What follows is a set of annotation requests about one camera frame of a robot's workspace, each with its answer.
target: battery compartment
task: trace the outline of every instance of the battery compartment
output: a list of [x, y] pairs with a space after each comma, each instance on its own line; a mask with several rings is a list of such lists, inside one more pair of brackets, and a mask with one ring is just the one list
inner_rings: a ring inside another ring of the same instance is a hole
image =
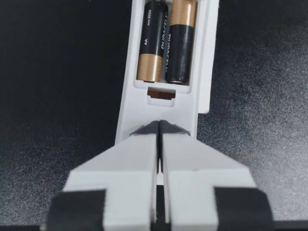
[[[166, 0], [169, 17], [172, 0]], [[132, 0], [128, 54], [115, 142], [120, 142], [142, 125], [167, 120], [196, 137], [199, 113], [209, 110], [210, 86], [215, 51], [219, 0], [197, 0], [192, 64], [188, 85], [137, 80], [145, 0]], [[165, 48], [162, 70], [165, 70]]]
[[[147, 0], [142, 0], [143, 8], [146, 4]], [[171, 16], [171, 7], [172, 7], [172, 0], [166, 0], [166, 4], [168, 6], [168, 22], [167, 22], [167, 29], [166, 29], [166, 41], [165, 41], [165, 49], [164, 49], [164, 56], [163, 56], [163, 63], [162, 63], [162, 77], [160, 82], [146, 82], [143, 80], [134, 79], [134, 87], [147, 89], [149, 86], [154, 88], [163, 88], [169, 90], [177, 90], [179, 93], [190, 93], [191, 91], [191, 82], [192, 78], [188, 84], [171, 84], [166, 82], [166, 61], [167, 61], [167, 46], [168, 46], [168, 36], [169, 36], [169, 29], [170, 29], [170, 16]], [[197, 15], [196, 20], [198, 17], [198, 1], [197, 1]], [[141, 39], [141, 32], [142, 32], [142, 19], [140, 20], [140, 35], [139, 35], [139, 43]]]

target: dark textured surface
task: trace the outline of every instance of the dark textured surface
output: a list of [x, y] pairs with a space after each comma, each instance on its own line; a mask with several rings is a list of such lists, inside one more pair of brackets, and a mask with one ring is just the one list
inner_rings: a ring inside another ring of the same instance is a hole
[[0, 225], [41, 223], [114, 144], [131, 2], [106, 3], [0, 1]]
[[250, 167], [274, 218], [308, 219], [308, 1], [220, 2], [198, 139]]
[[[0, 1], [0, 225], [41, 223], [114, 143], [131, 1]], [[221, 0], [198, 139], [248, 165], [276, 219], [308, 219], [308, 1]]]

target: duracell battery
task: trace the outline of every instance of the duracell battery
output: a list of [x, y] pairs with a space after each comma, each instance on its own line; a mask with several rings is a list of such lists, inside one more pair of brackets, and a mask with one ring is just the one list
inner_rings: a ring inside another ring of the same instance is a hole
[[166, 63], [166, 80], [169, 83], [189, 82], [196, 5], [196, 0], [172, 2]]
[[159, 82], [166, 40], [168, 6], [164, 0], [150, 0], [145, 4], [137, 79]]

